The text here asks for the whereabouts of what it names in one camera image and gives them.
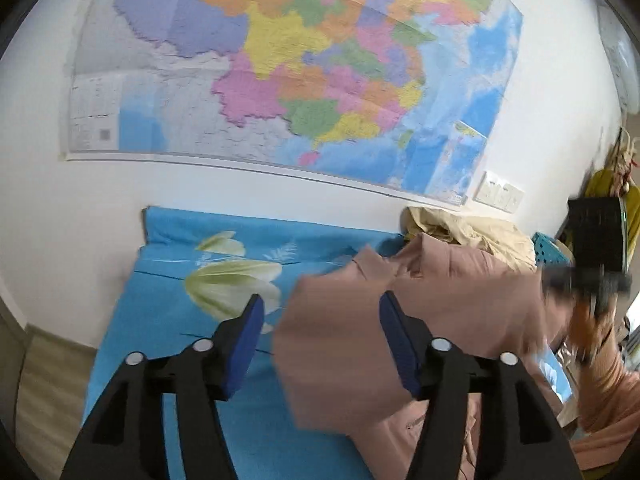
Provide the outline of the person's right hand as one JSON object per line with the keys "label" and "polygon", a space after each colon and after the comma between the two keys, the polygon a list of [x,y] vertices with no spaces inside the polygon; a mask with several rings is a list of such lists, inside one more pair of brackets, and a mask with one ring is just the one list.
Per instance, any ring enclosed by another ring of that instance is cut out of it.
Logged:
{"label": "person's right hand", "polygon": [[590,313],[591,300],[591,297],[576,298],[567,329],[567,344],[582,366],[592,364],[615,325],[617,296],[610,297],[600,316]]}

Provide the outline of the right forearm in pink sleeve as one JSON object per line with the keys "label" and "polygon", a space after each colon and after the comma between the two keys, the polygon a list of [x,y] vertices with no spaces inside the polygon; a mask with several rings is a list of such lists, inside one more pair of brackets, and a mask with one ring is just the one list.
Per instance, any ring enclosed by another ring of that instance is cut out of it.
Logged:
{"label": "right forearm in pink sleeve", "polygon": [[585,479],[611,472],[639,430],[639,374],[624,365],[615,325],[592,364],[580,365],[578,425],[586,435],[572,450]]}

